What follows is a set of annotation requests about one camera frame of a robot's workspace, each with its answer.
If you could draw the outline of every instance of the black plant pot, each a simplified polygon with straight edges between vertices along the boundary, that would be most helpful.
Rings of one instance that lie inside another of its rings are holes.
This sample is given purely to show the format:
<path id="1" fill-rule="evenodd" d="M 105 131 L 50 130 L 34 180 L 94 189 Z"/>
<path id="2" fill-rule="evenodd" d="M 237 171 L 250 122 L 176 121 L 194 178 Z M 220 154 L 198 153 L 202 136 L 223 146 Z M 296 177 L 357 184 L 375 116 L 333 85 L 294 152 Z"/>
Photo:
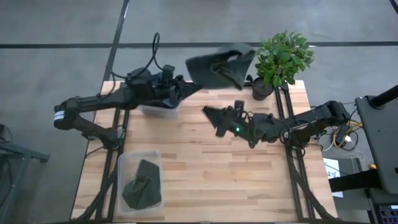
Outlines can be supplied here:
<path id="1" fill-rule="evenodd" d="M 261 77 L 253 81 L 252 88 L 255 100 L 265 100 L 274 91 L 274 86 L 272 84 L 264 84 L 264 80 Z"/>

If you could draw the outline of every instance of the concrete floor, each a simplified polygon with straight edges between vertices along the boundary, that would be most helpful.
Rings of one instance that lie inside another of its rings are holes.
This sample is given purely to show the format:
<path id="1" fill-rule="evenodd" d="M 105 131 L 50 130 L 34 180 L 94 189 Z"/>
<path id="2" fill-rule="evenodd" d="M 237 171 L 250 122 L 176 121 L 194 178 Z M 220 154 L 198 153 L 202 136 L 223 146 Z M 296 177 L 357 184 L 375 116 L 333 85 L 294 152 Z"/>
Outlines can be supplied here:
<path id="1" fill-rule="evenodd" d="M 111 43 L 122 3 L 3 0 L 0 44 Z M 309 41 L 390 41 L 398 40 L 397 22 L 388 0 L 130 0 L 120 42 L 150 42 L 154 32 L 160 32 L 162 42 L 257 42 L 286 29 L 302 32 Z M 157 58 L 189 78 L 185 59 L 215 50 L 159 49 Z M 328 100 L 352 102 L 398 82 L 398 47 L 314 51 L 312 69 L 297 75 L 305 80 L 314 106 Z M 68 220 L 87 141 L 77 131 L 53 127 L 53 106 L 72 96 L 95 95 L 108 55 L 109 49 L 0 49 L 0 123 L 10 127 L 16 144 L 51 154 L 48 164 L 30 165 L 12 223 Z M 149 57 L 150 49 L 119 49 L 114 71 L 130 72 Z M 249 73 L 255 73 L 254 67 Z M 347 105 L 347 110 L 354 106 Z M 92 119 L 93 114 L 85 116 Z M 367 167 L 373 159 L 364 134 L 359 135 L 358 150 Z M 325 157 L 347 156 L 331 149 Z M 339 210 L 344 219 L 363 217 L 350 214 Z"/>

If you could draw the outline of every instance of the white paper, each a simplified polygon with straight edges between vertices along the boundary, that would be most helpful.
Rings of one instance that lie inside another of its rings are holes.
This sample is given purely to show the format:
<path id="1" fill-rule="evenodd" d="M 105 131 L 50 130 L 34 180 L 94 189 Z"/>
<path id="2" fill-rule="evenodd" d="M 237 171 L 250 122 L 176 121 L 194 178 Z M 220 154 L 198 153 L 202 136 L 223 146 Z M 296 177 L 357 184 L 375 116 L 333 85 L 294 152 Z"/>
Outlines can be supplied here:
<path id="1" fill-rule="evenodd" d="M 340 177 L 340 172 L 338 172 L 338 170 L 340 170 L 340 169 L 338 167 L 337 160 L 323 158 L 323 163 L 325 165 L 328 165 L 328 166 L 325 166 L 326 174 L 328 175 L 328 179 Z M 339 197 L 339 198 L 343 197 L 343 192 L 333 192 L 332 194 L 334 197 Z"/>

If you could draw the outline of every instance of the potted plant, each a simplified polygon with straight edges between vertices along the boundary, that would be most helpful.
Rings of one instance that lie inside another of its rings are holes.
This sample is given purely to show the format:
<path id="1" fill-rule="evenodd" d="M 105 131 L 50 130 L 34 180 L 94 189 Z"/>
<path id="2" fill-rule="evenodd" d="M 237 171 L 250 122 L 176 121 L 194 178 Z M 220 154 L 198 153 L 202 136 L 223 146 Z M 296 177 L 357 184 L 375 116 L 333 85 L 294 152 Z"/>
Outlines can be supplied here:
<path id="1" fill-rule="evenodd" d="M 261 44 L 257 52 L 259 63 L 255 65 L 259 78 L 252 83 L 254 99 L 264 100 L 285 82 L 293 85 L 294 75 L 310 68 L 314 57 L 306 41 L 301 34 L 285 31 Z"/>

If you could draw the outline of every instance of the green leaves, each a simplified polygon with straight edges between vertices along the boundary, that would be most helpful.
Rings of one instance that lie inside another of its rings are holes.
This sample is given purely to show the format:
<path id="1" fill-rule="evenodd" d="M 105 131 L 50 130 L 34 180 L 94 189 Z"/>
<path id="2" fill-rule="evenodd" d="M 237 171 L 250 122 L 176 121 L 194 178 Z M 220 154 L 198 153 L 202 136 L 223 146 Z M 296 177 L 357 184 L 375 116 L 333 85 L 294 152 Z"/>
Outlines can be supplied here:
<path id="1" fill-rule="evenodd" d="M 274 86 L 285 82 L 293 85 L 294 75 L 314 61 L 314 52 L 308 50 L 307 39 L 294 32 L 276 34 L 262 42 L 257 51 L 259 63 L 255 64 L 257 74 L 265 84 Z"/>

